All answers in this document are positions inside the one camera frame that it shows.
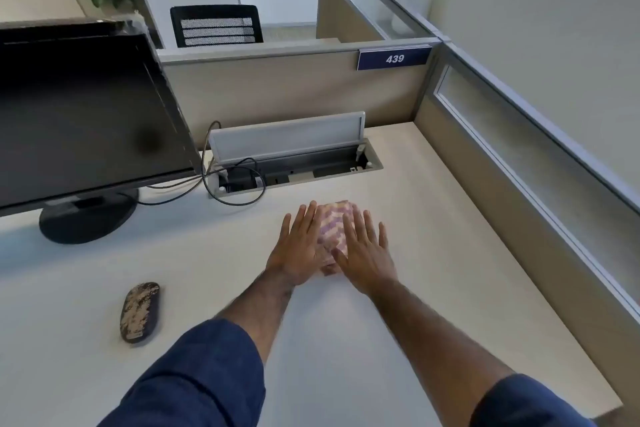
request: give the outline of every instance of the black monitor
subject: black monitor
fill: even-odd
[[[0,216],[43,208],[47,238],[85,243],[199,170],[139,20],[4,25],[0,61]]]

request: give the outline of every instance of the number sign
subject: number sign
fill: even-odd
[[[362,69],[382,69],[425,64],[430,52],[430,46],[423,48],[362,50],[358,57],[358,71]]]

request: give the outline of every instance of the chair backrest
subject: chair backrest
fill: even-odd
[[[185,5],[171,8],[179,48],[263,42],[254,5]]]

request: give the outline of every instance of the patterned napkin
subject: patterned napkin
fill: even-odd
[[[331,275],[340,271],[340,267],[335,263],[331,255],[331,250],[337,248],[347,255],[347,238],[344,234],[344,225],[342,224],[342,215],[347,216],[353,221],[353,206],[348,200],[338,201],[337,203],[323,205],[323,217],[320,224],[320,236],[318,244],[324,247],[323,250],[323,268],[325,275]]]

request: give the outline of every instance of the monitor stand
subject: monitor stand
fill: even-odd
[[[108,192],[101,196],[47,205],[40,213],[40,231],[64,245],[102,238],[129,219],[136,209],[138,189]]]

